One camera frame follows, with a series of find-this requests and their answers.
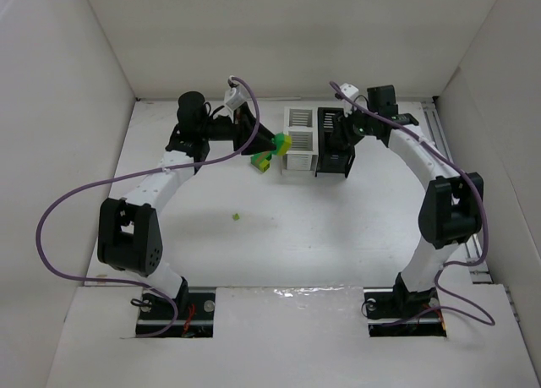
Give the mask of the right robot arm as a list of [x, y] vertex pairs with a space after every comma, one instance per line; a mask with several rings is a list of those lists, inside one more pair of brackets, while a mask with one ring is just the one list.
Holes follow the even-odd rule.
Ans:
[[353, 147], [374, 137], [399, 156], [422, 185], [425, 195], [418, 213], [420, 239], [407, 266], [389, 292], [366, 292], [363, 309], [371, 320], [405, 323], [434, 310], [439, 279], [450, 257], [486, 221], [483, 179], [465, 173], [443, 156], [425, 136], [418, 120], [401, 113], [391, 85], [368, 90], [366, 104], [358, 104], [357, 87], [332, 83], [342, 111], [333, 119], [331, 138]]

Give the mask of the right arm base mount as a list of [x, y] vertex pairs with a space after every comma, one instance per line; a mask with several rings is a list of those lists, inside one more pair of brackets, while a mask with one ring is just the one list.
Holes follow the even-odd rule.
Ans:
[[430, 307], [439, 304], [434, 288], [413, 296], [400, 298], [399, 292], [391, 287], [364, 288], [362, 313], [368, 319], [369, 336], [376, 337], [446, 337], [445, 325], [440, 311], [423, 314], [412, 319]]

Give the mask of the lime square lego brick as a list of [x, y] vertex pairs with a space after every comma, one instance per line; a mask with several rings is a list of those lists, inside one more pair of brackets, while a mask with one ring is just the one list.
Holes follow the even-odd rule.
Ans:
[[264, 160], [258, 165], [258, 169], [260, 172], [264, 173], [270, 168], [271, 164], [269, 161]]

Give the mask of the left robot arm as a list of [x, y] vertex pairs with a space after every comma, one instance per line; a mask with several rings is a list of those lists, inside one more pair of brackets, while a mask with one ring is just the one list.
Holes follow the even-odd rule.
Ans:
[[117, 271], [132, 273], [139, 281], [163, 292], [184, 311], [188, 283], [162, 258], [159, 215], [180, 186], [207, 160], [210, 142], [230, 141], [233, 149], [250, 156], [273, 151], [272, 132], [256, 119], [248, 98], [238, 86], [225, 93], [226, 115], [214, 114], [197, 91], [178, 99], [177, 119], [156, 173], [120, 199], [108, 198], [99, 215], [97, 258]]

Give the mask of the green rounded lego brick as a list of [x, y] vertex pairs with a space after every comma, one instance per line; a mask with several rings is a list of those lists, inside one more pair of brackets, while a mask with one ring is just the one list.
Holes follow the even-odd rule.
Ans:
[[277, 156], [277, 151], [279, 150], [280, 148], [280, 143], [279, 143], [279, 139], [281, 137], [281, 135], [284, 134], [284, 133], [279, 133], [279, 134], [276, 134], [275, 137], [272, 139], [273, 141], [273, 144], [276, 146], [276, 149], [273, 151], [273, 154]]

